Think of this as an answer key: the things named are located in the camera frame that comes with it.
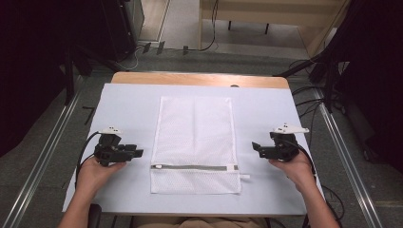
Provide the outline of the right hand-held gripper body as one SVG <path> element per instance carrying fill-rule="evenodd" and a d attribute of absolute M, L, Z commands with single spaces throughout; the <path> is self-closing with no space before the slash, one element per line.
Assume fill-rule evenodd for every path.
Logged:
<path fill-rule="evenodd" d="M 275 128 L 270 132 L 270 138 L 274 141 L 275 146 L 268 152 L 268 158 L 280 162 L 291 161 L 300 150 L 296 134 L 309 132 L 310 130 L 306 127 L 288 123 Z"/>

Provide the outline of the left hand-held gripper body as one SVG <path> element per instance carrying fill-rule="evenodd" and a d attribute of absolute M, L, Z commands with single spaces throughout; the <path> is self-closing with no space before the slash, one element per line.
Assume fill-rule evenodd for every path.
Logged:
<path fill-rule="evenodd" d="M 110 126 L 100 131 L 98 144 L 94 149 L 94 156 L 102 166 L 109 166 L 111 162 L 129 162 L 134 151 L 125 151 L 125 144 L 120 144 L 121 130 Z"/>

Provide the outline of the person's left hand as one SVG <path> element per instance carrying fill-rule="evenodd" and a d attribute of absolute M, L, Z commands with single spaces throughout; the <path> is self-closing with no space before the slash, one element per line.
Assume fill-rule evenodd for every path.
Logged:
<path fill-rule="evenodd" d="M 102 166 L 92 157 L 85 161 L 80 169 L 76 191 L 80 194 L 94 195 L 108 179 L 126 166 L 125 162 L 117 162 L 110 166 Z"/>

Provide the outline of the person's right hand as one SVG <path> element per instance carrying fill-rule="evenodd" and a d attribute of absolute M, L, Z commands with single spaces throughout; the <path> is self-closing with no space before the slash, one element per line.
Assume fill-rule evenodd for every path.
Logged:
<path fill-rule="evenodd" d="M 291 161 L 282 162 L 269 161 L 276 168 L 280 169 L 296 185 L 299 192 L 307 192 L 316 185 L 314 175 L 311 171 L 311 164 L 307 157 L 300 152 Z"/>

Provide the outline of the pale table mat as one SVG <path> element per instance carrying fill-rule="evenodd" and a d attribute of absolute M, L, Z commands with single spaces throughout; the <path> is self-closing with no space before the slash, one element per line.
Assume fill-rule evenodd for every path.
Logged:
<path fill-rule="evenodd" d="M 228 97 L 234 108 L 241 191 L 225 195 L 161 195 L 150 190 L 150 161 L 162 96 Z M 291 91 L 191 85 L 107 84 L 91 132 L 114 126 L 124 144 L 144 154 L 130 161 L 98 191 L 94 201 L 110 214 L 139 216 L 270 217 L 302 216 L 305 204 L 283 172 L 259 157 L 253 143 L 270 145 L 270 131 L 299 118 Z"/>

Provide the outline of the white mesh laundry bag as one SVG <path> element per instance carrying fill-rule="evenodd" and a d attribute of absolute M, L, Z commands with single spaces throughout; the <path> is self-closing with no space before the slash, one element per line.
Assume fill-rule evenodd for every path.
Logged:
<path fill-rule="evenodd" d="M 241 192 L 232 100 L 162 97 L 150 164 L 153 194 Z"/>

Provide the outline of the black chair part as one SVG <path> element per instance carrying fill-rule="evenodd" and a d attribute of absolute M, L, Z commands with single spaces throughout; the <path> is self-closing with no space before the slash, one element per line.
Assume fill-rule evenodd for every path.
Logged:
<path fill-rule="evenodd" d="M 102 207 L 99 204 L 90 204 L 87 228 L 98 228 L 101 220 Z"/>

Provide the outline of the black metal stand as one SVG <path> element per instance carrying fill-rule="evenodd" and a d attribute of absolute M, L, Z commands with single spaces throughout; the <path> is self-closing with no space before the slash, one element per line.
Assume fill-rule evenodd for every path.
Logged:
<path fill-rule="evenodd" d="M 99 64 L 111 69 L 113 72 L 118 72 L 120 69 L 112 64 L 107 59 L 101 57 L 96 52 L 78 45 L 68 45 L 65 50 L 65 85 L 66 85 L 66 99 L 65 105 L 69 105 L 74 95 L 74 82 L 73 82 L 73 68 L 76 67 L 78 71 L 85 76 L 89 76 L 92 68 L 88 59 L 95 60 Z"/>
<path fill-rule="evenodd" d="M 314 65 L 314 69 L 309 74 L 309 80 L 313 84 L 319 83 L 322 79 L 324 83 L 324 105 L 329 113 L 332 113 L 332 94 L 335 78 L 337 74 L 337 62 L 330 51 L 324 50 L 311 59 L 303 60 L 301 64 L 277 74 L 277 77 L 287 78 L 303 69 Z"/>

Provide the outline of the wooden table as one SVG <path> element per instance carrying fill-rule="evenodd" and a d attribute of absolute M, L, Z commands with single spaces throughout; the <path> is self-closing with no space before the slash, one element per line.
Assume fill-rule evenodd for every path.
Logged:
<path fill-rule="evenodd" d="M 287 80 L 282 77 L 176 72 L 117 72 L 113 75 L 111 83 L 136 85 L 289 88 Z"/>

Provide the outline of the dark curtain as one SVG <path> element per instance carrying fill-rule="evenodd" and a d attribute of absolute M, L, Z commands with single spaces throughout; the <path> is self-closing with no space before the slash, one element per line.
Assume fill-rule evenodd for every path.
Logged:
<path fill-rule="evenodd" d="M 66 90 L 66 46 L 78 45 L 89 2 L 0 0 L 0 157 Z"/>
<path fill-rule="evenodd" d="M 334 37 L 336 89 L 369 158 L 403 173 L 403 0 L 352 0 Z"/>

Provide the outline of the black equipment case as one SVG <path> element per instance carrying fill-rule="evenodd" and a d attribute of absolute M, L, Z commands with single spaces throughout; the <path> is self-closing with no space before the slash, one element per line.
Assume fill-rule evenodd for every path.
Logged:
<path fill-rule="evenodd" d="M 133 53 L 144 24 L 142 0 L 101 0 L 106 16 L 109 58 L 122 61 Z"/>

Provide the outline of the light wooden bench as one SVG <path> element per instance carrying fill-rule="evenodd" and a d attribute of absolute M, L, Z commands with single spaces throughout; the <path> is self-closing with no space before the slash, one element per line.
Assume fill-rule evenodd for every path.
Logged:
<path fill-rule="evenodd" d="M 314 57 L 333 28 L 341 25 L 352 0 L 218 0 L 217 19 L 297 26 Z"/>

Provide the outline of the metal floor rail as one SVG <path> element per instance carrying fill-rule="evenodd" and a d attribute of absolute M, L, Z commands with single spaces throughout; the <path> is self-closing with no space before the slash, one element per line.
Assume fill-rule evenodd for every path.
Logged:
<path fill-rule="evenodd" d="M 81 96 L 81 92 L 78 91 L 69 104 L 65 105 L 55 126 L 53 126 L 50 135 L 38 157 L 33 168 L 31 169 L 27 180 L 23 187 L 18 192 L 17 198 L 12 205 L 10 212 L 1 226 L 1 228 L 18 228 L 19 223 L 25 214 L 31 199 L 42 179 L 50 159 L 54 153 L 54 150 L 60 141 L 62 134 L 67 126 L 67 123 L 74 111 L 75 106 Z"/>
<path fill-rule="evenodd" d="M 314 132 L 309 142 L 327 200 L 343 228 L 386 228 L 334 115 L 320 102 L 322 93 L 315 89 L 313 94 L 318 103 L 311 119 Z"/>

